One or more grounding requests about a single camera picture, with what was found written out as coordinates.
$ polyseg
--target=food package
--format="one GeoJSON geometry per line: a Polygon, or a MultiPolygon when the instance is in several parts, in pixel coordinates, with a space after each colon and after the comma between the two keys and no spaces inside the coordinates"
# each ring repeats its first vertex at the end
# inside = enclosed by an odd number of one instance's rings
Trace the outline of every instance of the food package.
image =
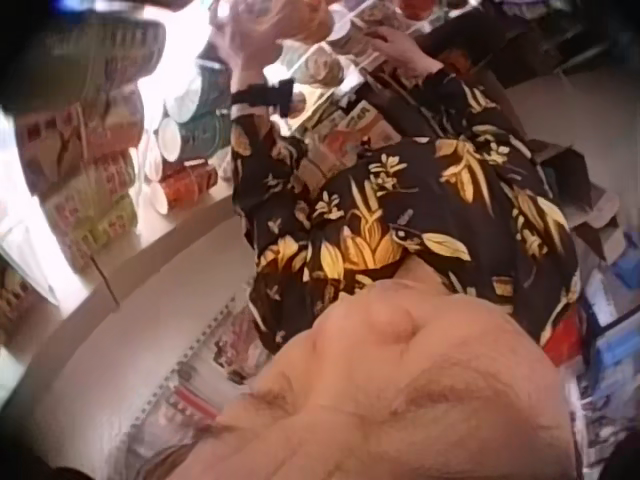
{"type": "Polygon", "coordinates": [[[135,229],[138,216],[129,194],[118,198],[99,218],[85,219],[68,232],[55,232],[62,254],[74,271],[89,265],[91,256],[111,240],[135,229]]]}
{"type": "Polygon", "coordinates": [[[344,165],[353,165],[362,140],[372,149],[400,141],[400,135],[368,102],[363,101],[324,140],[324,146],[344,165]]]}
{"type": "Polygon", "coordinates": [[[137,147],[143,123],[135,86],[57,112],[17,117],[16,142],[27,188],[47,197],[77,175],[83,162],[137,147]]]}
{"type": "Polygon", "coordinates": [[[36,296],[34,288],[0,256],[0,332],[3,336],[9,336],[36,296]]]}
{"type": "Polygon", "coordinates": [[[124,150],[88,163],[42,202],[49,225],[68,233],[108,211],[135,183],[131,154],[124,150]]]}

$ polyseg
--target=store shelf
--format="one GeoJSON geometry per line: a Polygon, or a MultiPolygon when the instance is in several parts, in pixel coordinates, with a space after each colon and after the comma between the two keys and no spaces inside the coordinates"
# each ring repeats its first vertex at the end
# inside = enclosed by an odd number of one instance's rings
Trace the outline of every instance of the store shelf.
{"type": "Polygon", "coordinates": [[[94,257],[116,301],[122,302],[176,255],[232,218],[231,192],[230,185],[220,183],[195,207],[163,216],[153,209],[143,187],[136,231],[94,257]]]}

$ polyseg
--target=shirt sleeve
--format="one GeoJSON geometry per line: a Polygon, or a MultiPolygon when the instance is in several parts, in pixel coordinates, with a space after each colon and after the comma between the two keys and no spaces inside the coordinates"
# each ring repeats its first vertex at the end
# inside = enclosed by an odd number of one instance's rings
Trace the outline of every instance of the shirt sleeve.
{"type": "Polygon", "coordinates": [[[287,329],[283,337],[283,319],[307,303],[303,267],[310,235],[308,191],[293,179],[306,148],[298,138],[282,138],[266,108],[236,109],[233,117],[233,203],[256,253],[249,300],[261,340],[274,352],[297,333],[287,329]]]}

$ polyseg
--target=leaf print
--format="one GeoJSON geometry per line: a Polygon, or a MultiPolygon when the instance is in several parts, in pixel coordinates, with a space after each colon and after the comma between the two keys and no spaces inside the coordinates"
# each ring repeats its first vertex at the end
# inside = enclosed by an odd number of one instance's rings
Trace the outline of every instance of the leaf print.
{"type": "Polygon", "coordinates": [[[458,163],[442,172],[440,181],[456,185],[460,197],[465,202],[472,203],[474,199],[474,185],[471,172],[473,172],[480,185],[480,191],[482,192],[487,208],[489,212],[493,214],[487,180],[482,171],[482,167],[478,163],[480,156],[476,153],[473,144],[464,137],[461,137],[460,140],[438,140],[436,151],[436,157],[451,156],[451,158],[459,159],[458,163]]]}
{"type": "Polygon", "coordinates": [[[320,247],[320,263],[327,278],[333,280],[344,278],[344,261],[340,250],[328,242],[322,242],[320,247]]]}
{"type": "Polygon", "coordinates": [[[280,292],[278,291],[277,285],[274,285],[271,288],[267,288],[267,295],[269,295],[269,298],[271,298],[272,300],[281,300],[280,292]]]}
{"type": "Polygon", "coordinates": [[[340,248],[344,254],[345,267],[351,270],[369,270],[375,261],[371,248],[361,237],[354,235],[349,227],[342,228],[340,248]]]}
{"type": "Polygon", "coordinates": [[[260,256],[258,261],[258,270],[262,270],[273,260],[278,260],[278,269],[282,270],[287,260],[291,258],[297,251],[299,245],[291,236],[286,235],[278,239],[278,243],[271,245],[260,256]]]}
{"type": "Polygon", "coordinates": [[[487,208],[489,209],[489,213],[493,215],[493,207],[491,206],[491,200],[489,199],[489,186],[487,185],[487,179],[484,176],[484,172],[482,171],[482,167],[477,161],[470,162],[471,170],[476,175],[476,180],[480,185],[480,191],[482,192],[482,198],[484,198],[485,203],[487,204],[487,208]]]}
{"type": "Polygon", "coordinates": [[[553,237],[553,241],[555,242],[558,251],[562,253],[564,251],[564,248],[562,246],[562,233],[558,228],[558,224],[565,230],[565,232],[568,232],[569,226],[567,225],[567,221],[560,209],[553,203],[542,197],[536,198],[538,200],[538,205],[540,205],[542,210],[544,210],[544,213],[549,220],[547,223],[549,225],[549,230],[551,232],[551,236],[553,237]]]}
{"type": "Polygon", "coordinates": [[[453,177],[458,175],[465,168],[467,168],[467,166],[464,164],[464,162],[457,163],[454,166],[449,167],[444,172],[442,172],[442,176],[447,177],[448,181],[455,181],[455,178],[453,177]]]}
{"type": "Polygon", "coordinates": [[[307,205],[306,202],[298,200],[293,213],[298,221],[304,225],[304,228],[307,230],[311,229],[311,223],[309,222],[309,205],[307,205]]]}
{"type": "Polygon", "coordinates": [[[456,151],[458,146],[457,140],[441,138],[436,140],[436,158],[446,157],[456,151]]]}
{"type": "Polygon", "coordinates": [[[458,175],[458,190],[460,196],[467,202],[473,202],[473,182],[471,181],[471,174],[466,168],[458,175]]]}
{"type": "Polygon", "coordinates": [[[279,192],[284,188],[284,180],[281,178],[274,178],[272,173],[264,179],[264,183],[269,187],[270,194],[279,192]]]}
{"type": "Polygon", "coordinates": [[[275,233],[277,235],[280,232],[280,226],[282,225],[282,219],[281,218],[272,218],[271,220],[269,220],[267,222],[267,225],[269,226],[269,230],[271,230],[273,233],[275,233]]]}
{"type": "Polygon", "coordinates": [[[247,135],[240,125],[234,123],[231,127],[231,148],[234,152],[245,157],[251,155],[251,145],[247,135]]]}
{"type": "Polygon", "coordinates": [[[567,294],[567,302],[575,303],[580,295],[580,271],[576,271],[571,279],[571,286],[569,287],[569,293],[567,294]]]}
{"type": "Polygon", "coordinates": [[[471,130],[473,130],[474,133],[477,133],[480,135],[486,135],[486,134],[492,134],[492,133],[504,133],[495,125],[476,125],[473,128],[471,128],[471,130]]]}
{"type": "Polygon", "coordinates": [[[524,155],[529,160],[531,159],[531,151],[526,147],[524,143],[522,143],[513,135],[509,135],[509,141],[511,142],[511,145],[513,145],[517,150],[520,151],[520,153],[522,153],[522,155],[524,155]]]}
{"type": "Polygon", "coordinates": [[[425,233],[422,235],[422,240],[430,250],[438,255],[471,261],[467,247],[455,238],[441,233],[425,233]]]}
{"type": "Polygon", "coordinates": [[[493,277],[493,289],[500,297],[513,297],[513,278],[493,277]]]}
{"type": "Polygon", "coordinates": [[[453,274],[453,272],[449,272],[449,280],[451,280],[451,286],[456,292],[465,293],[464,288],[462,288],[462,284],[458,280],[458,277],[453,274]]]}
{"type": "Polygon", "coordinates": [[[305,264],[307,260],[307,252],[300,252],[291,262],[291,270],[297,272],[305,264]]]}
{"type": "Polygon", "coordinates": [[[485,108],[497,108],[498,106],[485,97],[484,93],[482,93],[477,88],[469,88],[464,83],[462,84],[462,88],[464,89],[464,93],[467,96],[467,101],[469,102],[469,107],[471,108],[472,113],[480,113],[485,108]]]}
{"type": "Polygon", "coordinates": [[[366,275],[361,275],[359,273],[356,274],[356,282],[360,282],[363,285],[373,285],[373,280],[371,280],[366,275]]]}
{"type": "Polygon", "coordinates": [[[402,256],[402,247],[393,241],[391,232],[387,233],[375,251],[376,268],[384,267],[395,262],[402,256]]]}
{"type": "Polygon", "coordinates": [[[402,247],[409,250],[411,253],[416,253],[422,250],[424,243],[419,237],[407,238],[407,235],[402,230],[392,230],[393,240],[402,247]]]}

